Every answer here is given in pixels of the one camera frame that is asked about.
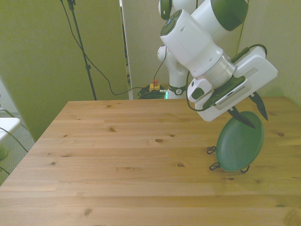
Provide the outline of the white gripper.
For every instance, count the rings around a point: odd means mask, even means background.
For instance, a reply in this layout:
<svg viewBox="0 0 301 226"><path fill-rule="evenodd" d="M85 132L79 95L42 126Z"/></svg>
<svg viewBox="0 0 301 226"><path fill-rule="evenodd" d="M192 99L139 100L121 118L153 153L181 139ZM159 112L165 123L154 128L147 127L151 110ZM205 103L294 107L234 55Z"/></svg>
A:
<svg viewBox="0 0 301 226"><path fill-rule="evenodd" d="M223 86L197 100L198 114L203 120L212 121L227 111L234 119L254 129L254 124L235 105L249 97L268 121L264 102L256 91L276 76L277 69L265 58L264 50L256 47L236 64L232 77Z"/></svg>

